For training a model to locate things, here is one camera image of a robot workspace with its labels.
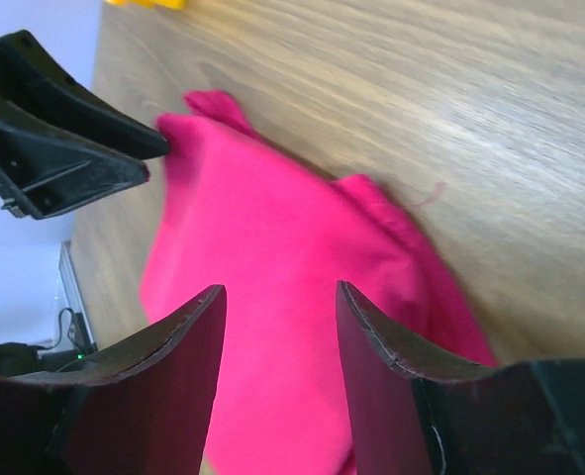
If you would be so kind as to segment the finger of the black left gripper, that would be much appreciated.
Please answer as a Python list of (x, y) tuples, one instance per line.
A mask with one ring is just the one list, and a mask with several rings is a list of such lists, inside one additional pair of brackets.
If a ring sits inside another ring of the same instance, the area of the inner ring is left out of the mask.
[(27, 30), (0, 37), (0, 198), (16, 218), (58, 217), (144, 184), (169, 152), (158, 131), (95, 96)]

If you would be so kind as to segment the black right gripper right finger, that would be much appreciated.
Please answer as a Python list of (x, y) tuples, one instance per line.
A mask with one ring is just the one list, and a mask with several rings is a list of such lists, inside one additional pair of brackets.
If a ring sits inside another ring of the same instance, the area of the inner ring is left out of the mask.
[(337, 326), (358, 473), (585, 474), (585, 358), (481, 365), (347, 282)]

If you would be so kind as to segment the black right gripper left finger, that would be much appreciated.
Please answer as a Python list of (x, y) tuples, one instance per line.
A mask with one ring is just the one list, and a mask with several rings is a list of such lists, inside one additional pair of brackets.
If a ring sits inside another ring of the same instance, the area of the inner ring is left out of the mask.
[(227, 292), (55, 372), (0, 376), (0, 474), (195, 474), (221, 363)]

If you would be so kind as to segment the pink t shirt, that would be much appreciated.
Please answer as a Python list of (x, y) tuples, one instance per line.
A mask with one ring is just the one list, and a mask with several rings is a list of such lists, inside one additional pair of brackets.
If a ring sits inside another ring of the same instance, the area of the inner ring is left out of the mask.
[(336, 287), (439, 346), (493, 364), (437, 251), (362, 174), (322, 178), (266, 144), (238, 102), (191, 91), (166, 113), (162, 218), (141, 301), (157, 322), (212, 284), (228, 309), (205, 455), (219, 474), (354, 472)]

